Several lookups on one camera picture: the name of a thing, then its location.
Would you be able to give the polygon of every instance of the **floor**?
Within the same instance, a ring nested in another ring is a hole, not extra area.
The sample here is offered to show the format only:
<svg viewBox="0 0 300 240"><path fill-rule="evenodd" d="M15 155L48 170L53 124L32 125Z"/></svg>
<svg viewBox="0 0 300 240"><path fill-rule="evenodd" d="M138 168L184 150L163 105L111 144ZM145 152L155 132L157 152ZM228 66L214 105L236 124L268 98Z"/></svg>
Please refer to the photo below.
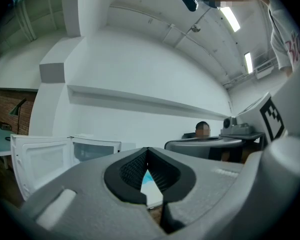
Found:
<svg viewBox="0 0 300 240"><path fill-rule="evenodd" d="M6 170L0 159L0 199L4 199L17 208L20 208L24 200L19 191L15 175L11 169Z"/></svg>
<svg viewBox="0 0 300 240"><path fill-rule="evenodd" d="M149 213L151 215L151 217L154 219L154 221L160 225L160 220L161 220L161 216L162 216L162 205L155 207L151 210L149 210Z"/></svg>

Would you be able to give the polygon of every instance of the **ceiling pipe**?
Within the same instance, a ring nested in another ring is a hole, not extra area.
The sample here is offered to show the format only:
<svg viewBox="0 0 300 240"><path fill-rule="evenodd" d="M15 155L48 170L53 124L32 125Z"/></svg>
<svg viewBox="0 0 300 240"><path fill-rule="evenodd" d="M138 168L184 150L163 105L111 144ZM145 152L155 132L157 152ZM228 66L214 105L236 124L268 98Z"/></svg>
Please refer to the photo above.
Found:
<svg viewBox="0 0 300 240"><path fill-rule="evenodd" d="M18 13L17 13L16 7L17 7L17 0L15 0L15 1L13 2L13 10L14 10L15 17L16 17L16 19L17 19L17 21L18 21L18 24L19 24L19 26L20 26L20 29L21 29L22 33L24 34L25 38L26 38L29 42L31 42L32 40L31 40L30 37L26 34L26 31L25 31L23 25L21 24L21 21L20 21L19 15L18 15Z"/></svg>
<svg viewBox="0 0 300 240"><path fill-rule="evenodd" d="M52 6L51 6L51 0L48 0L48 5L49 5L50 18L51 18L53 27L54 27L55 30L57 30L58 28L57 28L55 17L54 17L54 12L53 12Z"/></svg>
<svg viewBox="0 0 300 240"><path fill-rule="evenodd" d="M19 17L21 19L24 31L26 32L27 36L30 38L30 40L32 42L34 40L34 37L30 33L30 30L27 26L26 19L25 19L25 16L24 16L23 12L22 12L21 7L22 7L21 4L19 4L18 7L17 7L17 10L19 11Z"/></svg>
<svg viewBox="0 0 300 240"><path fill-rule="evenodd" d="M29 29L30 34L32 35L33 40L37 39L37 36L32 28L28 13L27 13L27 9L26 9L26 3L25 0L21 0L21 8L22 8L22 13L23 13L23 17L25 19L25 23L27 28Z"/></svg>

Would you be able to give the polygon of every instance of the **lamp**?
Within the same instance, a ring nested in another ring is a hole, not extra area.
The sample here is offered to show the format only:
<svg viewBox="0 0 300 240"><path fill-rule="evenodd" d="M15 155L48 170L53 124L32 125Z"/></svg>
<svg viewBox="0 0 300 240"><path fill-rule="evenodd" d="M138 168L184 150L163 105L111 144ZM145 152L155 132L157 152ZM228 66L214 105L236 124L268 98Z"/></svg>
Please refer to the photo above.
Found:
<svg viewBox="0 0 300 240"><path fill-rule="evenodd" d="M17 133L19 134L19 120L20 120L20 110L21 110L21 106L27 101L26 98L24 98L23 100L21 100L9 113L10 116L18 116L18 124L17 124Z"/></svg>

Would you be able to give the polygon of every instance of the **ceiling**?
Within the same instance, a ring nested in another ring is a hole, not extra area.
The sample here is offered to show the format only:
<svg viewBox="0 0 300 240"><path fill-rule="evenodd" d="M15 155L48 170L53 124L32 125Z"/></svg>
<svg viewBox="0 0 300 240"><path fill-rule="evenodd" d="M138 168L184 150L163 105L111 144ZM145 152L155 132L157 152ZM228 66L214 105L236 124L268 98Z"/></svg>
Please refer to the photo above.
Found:
<svg viewBox="0 0 300 240"><path fill-rule="evenodd" d="M22 3L32 29L20 27L25 20ZM253 77L247 74L245 53L251 53L254 67L274 56L266 7L254 0L231 9L241 27L237 32L220 10L201 4L190 12L181 0L115 0L108 9L107 24L180 50L229 89L238 79ZM195 23L201 28L197 33L189 31ZM64 28L62 0L20 1L0 21L0 53Z"/></svg>
<svg viewBox="0 0 300 240"><path fill-rule="evenodd" d="M231 9L241 27L237 32L220 10L201 4L197 11L191 12L181 0L115 0L108 11L107 23L164 40L175 48L184 33L204 15L198 22L201 31L190 31L176 49L199 62L230 88L237 78L247 75L244 54L251 53L254 67L273 56L266 7L254 0ZM175 27L169 32L170 24Z"/></svg>
<svg viewBox="0 0 300 240"><path fill-rule="evenodd" d="M26 20L23 3L34 35L23 24ZM0 20L0 54L11 47L29 43L34 39L64 28L62 0L50 0L50 3L49 0L20 1L15 7L9 6Z"/></svg>

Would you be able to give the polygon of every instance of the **ceiling light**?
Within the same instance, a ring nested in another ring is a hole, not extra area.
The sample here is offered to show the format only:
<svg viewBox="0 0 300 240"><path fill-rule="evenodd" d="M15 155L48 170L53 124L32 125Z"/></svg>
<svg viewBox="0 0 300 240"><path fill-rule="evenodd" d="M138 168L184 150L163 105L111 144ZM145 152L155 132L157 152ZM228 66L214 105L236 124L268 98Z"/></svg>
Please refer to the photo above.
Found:
<svg viewBox="0 0 300 240"><path fill-rule="evenodd" d="M234 32L237 32L240 29L240 25L236 19L236 16L230 9L230 7L223 7L220 8L221 12L224 14L228 22L230 23L231 27L233 28Z"/></svg>
<svg viewBox="0 0 300 240"><path fill-rule="evenodd" d="M252 73L254 70L253 70L253 67L252 67L252 60L251 60L251 54L250 52L246 53L244 55L245 57L245 61L246 61L246 66L248 68L248 73Z"/></svg>

